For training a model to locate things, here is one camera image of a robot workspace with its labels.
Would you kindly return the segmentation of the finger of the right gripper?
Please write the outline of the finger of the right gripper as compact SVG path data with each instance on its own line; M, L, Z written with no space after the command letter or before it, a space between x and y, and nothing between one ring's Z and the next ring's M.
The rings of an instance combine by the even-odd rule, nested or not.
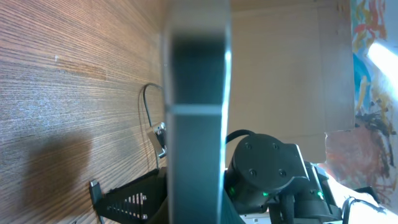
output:
M167 168L154 169L106 193L94 179L89 192L100 223L105 218L118 223L146 223L167 197Z

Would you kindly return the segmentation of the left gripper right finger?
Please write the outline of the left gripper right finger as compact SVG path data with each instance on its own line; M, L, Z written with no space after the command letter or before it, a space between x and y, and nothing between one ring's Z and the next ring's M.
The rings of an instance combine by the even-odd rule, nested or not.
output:
M221 224L245 224L225 190L223 190L222 194Z

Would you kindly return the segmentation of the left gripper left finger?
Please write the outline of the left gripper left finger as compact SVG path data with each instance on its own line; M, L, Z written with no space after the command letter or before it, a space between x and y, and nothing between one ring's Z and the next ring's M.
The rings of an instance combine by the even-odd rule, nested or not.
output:
M169 224L169 198L166 197L158 211L146 222L147 224Z

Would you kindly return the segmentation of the turquoise screen smartphone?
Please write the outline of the turquoise screen smartphone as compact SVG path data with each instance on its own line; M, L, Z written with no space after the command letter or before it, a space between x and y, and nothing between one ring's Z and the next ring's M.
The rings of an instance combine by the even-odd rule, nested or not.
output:
M162 46L170 222L219 223L231 89L229 1L170 1Z

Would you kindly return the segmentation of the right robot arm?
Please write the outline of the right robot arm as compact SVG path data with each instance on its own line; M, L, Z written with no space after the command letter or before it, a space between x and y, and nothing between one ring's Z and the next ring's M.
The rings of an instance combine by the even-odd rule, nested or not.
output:
M92 180L89 192L100 221L118 223L254 223L264 214L271 223L396 223L371 187L349 189L324 169L303 160L295 144L241 129L224 173L221 207L204 205L207 195L194 193L171 207L167 171L154 169L107 193Z

